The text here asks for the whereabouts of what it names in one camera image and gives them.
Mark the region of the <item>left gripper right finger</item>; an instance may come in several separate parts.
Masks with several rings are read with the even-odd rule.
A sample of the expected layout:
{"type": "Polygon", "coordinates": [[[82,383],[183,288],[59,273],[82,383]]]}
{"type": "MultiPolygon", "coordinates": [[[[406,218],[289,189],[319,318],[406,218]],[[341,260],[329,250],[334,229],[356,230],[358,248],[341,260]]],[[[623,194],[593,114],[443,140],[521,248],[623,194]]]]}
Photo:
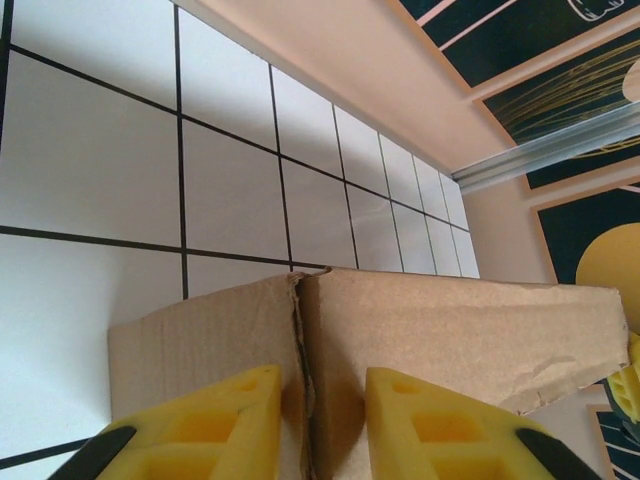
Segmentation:
{"type": "Polygon", "coordinates": [[[367,369],[365,408],[375,479],[598,476],[528,418],[392,369],[367,369]]]}

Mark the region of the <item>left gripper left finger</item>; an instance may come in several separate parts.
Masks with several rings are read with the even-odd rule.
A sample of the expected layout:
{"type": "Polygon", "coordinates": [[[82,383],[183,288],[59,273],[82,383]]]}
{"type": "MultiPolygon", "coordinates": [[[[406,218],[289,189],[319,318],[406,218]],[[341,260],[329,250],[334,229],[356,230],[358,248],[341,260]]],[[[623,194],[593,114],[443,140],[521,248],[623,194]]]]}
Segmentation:
{"type": "Polygon", "coordinates": [[[275,479],[281,369],[263,365],[109,424],[55,479],[275,479]]]}

